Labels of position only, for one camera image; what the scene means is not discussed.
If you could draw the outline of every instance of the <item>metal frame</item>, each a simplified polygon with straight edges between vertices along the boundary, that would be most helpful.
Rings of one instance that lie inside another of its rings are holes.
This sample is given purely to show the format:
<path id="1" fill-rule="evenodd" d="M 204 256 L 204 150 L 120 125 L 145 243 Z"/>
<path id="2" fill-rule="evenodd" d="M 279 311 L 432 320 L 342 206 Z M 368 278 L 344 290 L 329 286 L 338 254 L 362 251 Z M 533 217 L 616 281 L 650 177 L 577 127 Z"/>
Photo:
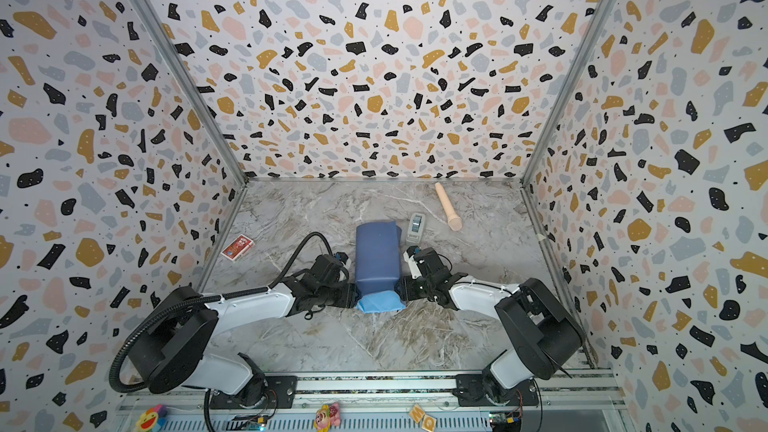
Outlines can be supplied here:
<path id="1" fill-rule="evenodd" d="M 571 68 L 565 76 L 563 87 L 560 89 L 558 98 L 555 99 L 554 104 L 552 105 L 552 112 L 544 123 L 542 133 L 539 135 L 533 153 L 531 154 L 531 158 L 528 160 L 528 165 L 525 167 L 525 172 L 523 172 L 522 176 L 523 184 L 529 184 L 531 182 L 536 169 L 536 164 L 543 157 L 544 152 L 547 150 L 547 142 L 554 134 L 563 114 L 565 114 L 565 107 L 571 100 L 573 91 L 576 88 L 579 77 L 581 77 L 581 73 L 587 66 L 587 62 L 589 61 L 594 46 L 598 43 L 600 32 L 603 29 L 603 25 L 605 25 L 605 21 L 608 20 L 610 12 L 614 9 L 615 1 L 616 0 L 600 0 L 600 2 L 598 2 L 598 6 L 594 11 L 594 18 L 587 28 L 587 33 L 584 34 L 584 40 L 581 41 L 581 45 L 578 48 L 578 52 L 572 62 Z"/>
<path id="2" fill-rule="evenodd" d="M 152 42 L 154 42 L 155 46 L 158 48 L 158 52 L 165 60 L 166 65 L 168 65 L 171 74 L 176 81 L 178 81 L 182 92 L 192 102 L 193 108 L 197 110 L 197 117 L 203 123 L 208 137 L 216 146 L 219 154 L 221 154 L 222 160 L 224 160 L 224 163 L 229 167 L 230 174 L 234 177 L 238 186 L 244 186 L 248 182 L 245 173 L 240 168 L 240 164 L 232 153 L 232 149 L 229 148 L 226 140 L 224 140 L 224 136 L 222 136 L 216 121 L 208 113 L 208 105 L 197 90 L 197 86 L 192 81 L 192 77 L 187 72 L 187 67 L 181 62 L 179 54 L 176 53 L 174 44 L 170 42 L 170 39 L 165 34 L 163 23 L 160 22 L 160 18 L 155 13 L 149 0 L 128 1 L 134 12 L 139 15 L 141 24 L 144 26 L 147 34 L 149 34 Z"/>

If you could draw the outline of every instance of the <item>wire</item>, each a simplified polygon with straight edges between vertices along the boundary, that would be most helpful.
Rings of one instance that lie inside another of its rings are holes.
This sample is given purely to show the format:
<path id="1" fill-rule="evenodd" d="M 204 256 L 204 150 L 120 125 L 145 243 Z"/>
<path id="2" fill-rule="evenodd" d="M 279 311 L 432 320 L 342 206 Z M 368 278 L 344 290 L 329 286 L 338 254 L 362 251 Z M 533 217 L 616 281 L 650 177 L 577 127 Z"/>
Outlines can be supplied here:
<path id="1" fill-rule="evenodd" d="M 542 402 L 542 389 L 539 388 L 536 379 L 533 379 L 533 383 L 536 385 L 536 392 L 538 393 L 538 406 L 542 411 L 542 414 L 538 418 L 538 428 L 536 429 L 536 432 L 539 432 L 542 429 L 542 422 L 544 421 L 544 402 Z"/>
<path id="2" fill-rule="evenodd" d="M 205 397 L 203 398 L 203 422 L 205 422 L 205 428 L 208 432 L 216 432 L 214 425 L 210 421 L 210 389 L 206 389 Z"/>
<path id="3" fill-rule="evenodd" d="M 296 250 L 293 251 L 293 255 L 291 255 L 290 258 L 288 259 L 288 263 L 286 264 L 285 267 L 283 267 L 283 270 L 280 272 L 277 278 L 273 280 L 271 284 L 269 284 L 268 286 L 269 288 L 274 288 L 280 283 L 280 281 L 283 280 L 283 278 L 286 276 L 291 266 L 293 265 L 293 261 L 295 261 L 296 257 L 299 256 L 301 249 L 304 248 L 304 245 L 306 245 L 306 243 L 309 242 L 312 237 L 319 237 L 320 240 L 322 240 L 322 244 L 326 246 L 326 250 L 328 251 L 328 253 L 333 255 L 333 251 L 331 250 L 331 246 L 328 243 L 328 240 L 326 239 L 325 235 L 321 234 L 320 232 L 310 232 L 309 234 L 306 235 L 306 237 L 304 237 L 304 239 L 301 241 L 299 246 L 296 247 Z"/>
<path id="4" fill-rule="evenodd" d="M 438 256 L 439 256 L 439 257 L 443 257 L 445 260 L 447 260 L 447 261 L 448 261 L 448 265 L 450 265 L 450 266 L 451 266 L 451 268 L 450 268 L 450 269 L 448 269 L 448 272 L 452 271 L 452 270 L 453 270 L 453 262 L 451 262 L 451 259 L 450 259 L 450 258 L 447 258 L 447 257 L 446 257 L 445 255 L 443 255 L 443 254 L 438 254 Z"/>

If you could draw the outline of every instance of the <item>small white object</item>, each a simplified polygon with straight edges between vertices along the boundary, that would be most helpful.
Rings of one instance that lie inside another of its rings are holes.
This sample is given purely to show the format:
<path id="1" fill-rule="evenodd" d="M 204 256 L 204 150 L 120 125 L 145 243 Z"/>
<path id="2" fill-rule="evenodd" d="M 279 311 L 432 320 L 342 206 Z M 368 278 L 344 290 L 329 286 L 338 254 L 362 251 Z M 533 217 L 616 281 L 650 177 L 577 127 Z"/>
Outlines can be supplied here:
<path id="1" fill-rule="evenodd" d="M 411 216 L 411 221 L 408 223 L 408 230 L 406 231 L 406 245 L 418 245 L 422 240 L 426 220 L 427 217 L 420 212 L 415 212 Z"/>

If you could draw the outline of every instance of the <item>pink speckle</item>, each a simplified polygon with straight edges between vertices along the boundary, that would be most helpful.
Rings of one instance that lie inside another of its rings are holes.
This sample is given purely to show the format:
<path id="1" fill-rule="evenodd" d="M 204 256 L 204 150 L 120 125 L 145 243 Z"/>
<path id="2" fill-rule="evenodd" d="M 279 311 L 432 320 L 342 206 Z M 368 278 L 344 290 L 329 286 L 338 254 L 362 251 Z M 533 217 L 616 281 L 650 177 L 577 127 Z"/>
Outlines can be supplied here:
<path id="1" fill-rule="evenodd" d="M 8 134 L 16 142 L 39 146 L 51 140 L 51 133 L 37 119 L 11 119 L 8 121 Z"/>
<path id="2" fill-rule="evenodd" d="M 686 196 L 677 197 L 669 205 L 670 212 L 692 212 L 696 202 L 690 200 Z"/>
<path id="3" fill-rule="evenodd" d="M 18 280 L 18 286 L 24 289 L 26 292 L 36 291 L 40 288 L 42 282 L 36 278 L 20 278 Z"/>
<path id="4" fill-rule="evenodd" d="M 729 40 L 730 36 L 715 41 L 715 43 L 712 45 L 712 56 L 710 57 L 710 62 L 717 62 L 720 60 L 720 57 L 723 55 L 723 51 L 725 50 L 726 45 L 728 45 Z"/>
<path id="5" fill-rule="evenodd" d="M 626 206 L 630 203 L 630 197 L 627 195 L 627 193 L 623 190 L 614 190 L 612 194 L 608 197 L 608 203 L 609 204 L 621 204 L 622 206 Z"/>
<path id="6" fill-rule="evenodd" d="M 87 220 L 83 220 L 82 218 L 78 220 L 78 223 L 74 226 L 75 234 L 80 234 L 82 232 L 92 232 L 94 230 L 96 230 L 96 224 Z"/>
<path id="7" fill-rule="evenodd" d="M 37 257 L 37 254 L 34 253 L 34 250 L 31 250 L 30 248 L 26 248 L 24 252 L 22 252 L 22 270 L 28 271 L 32 270 L 32 266 L 37 262 L 35 259 Z"/>
<path id="8" fill-rule="evenodd" d="M 233 19 L 232 17 L 227 17 L 224 19 L 224 22 L 221 23 L 221 26 L 235 39 L 245 40 L 245 26 L 238 20 Z"/>
<path id="9" fill-rule="evenodd" d="M 34 217 L 49 227 L 56 226 L 56 207 L 50 200 L 41 200 L 34 208 Z"/>
<path id="10" fill-rule="evenodd" d="M 414 40 L 421 39 L 422 34 L 424 33 L 424 24 L 414 16 L 407 18 L 406 21 L 402 23 L 402 28 L 405 29 L 406 34 Z"/>
<path id="11" fill-rule="evenodd" d="M 64 281 L 61 277 L 53 277 L 43 293 L 43 305 L 57 314 L 67 311 L 67 299 L 64 297 Z"/>
<path id="12" fill-rule="evenodd" d="M 698 85 L 699 87 L 705 86 L 707 82 L 710 81 L 710 74 L 706 73 L 705 70 L 700 70 L 695 76 L 694 76 L 694 83 Z"/>
<path id="13" fill-rule="evenodd" d="M 710 276 L 710 264 L 707 261 L 698 264 L 694 269 L 693 275 L 698 283 L 703 284 L 706 278 Z"/>

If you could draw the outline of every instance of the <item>light blue cloth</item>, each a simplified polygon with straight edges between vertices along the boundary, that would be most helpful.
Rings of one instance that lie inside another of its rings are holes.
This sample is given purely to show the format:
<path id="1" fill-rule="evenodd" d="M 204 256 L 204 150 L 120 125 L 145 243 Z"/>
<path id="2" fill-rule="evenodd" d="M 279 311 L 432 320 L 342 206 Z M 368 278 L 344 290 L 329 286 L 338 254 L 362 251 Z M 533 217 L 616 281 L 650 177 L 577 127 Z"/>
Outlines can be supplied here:
<path id="1" fill-rule="evenodd" d="M 364 314 L 396 312 L 406 308 L 395 291 L 374 292 L 361 298 L 357 308 Z"/>

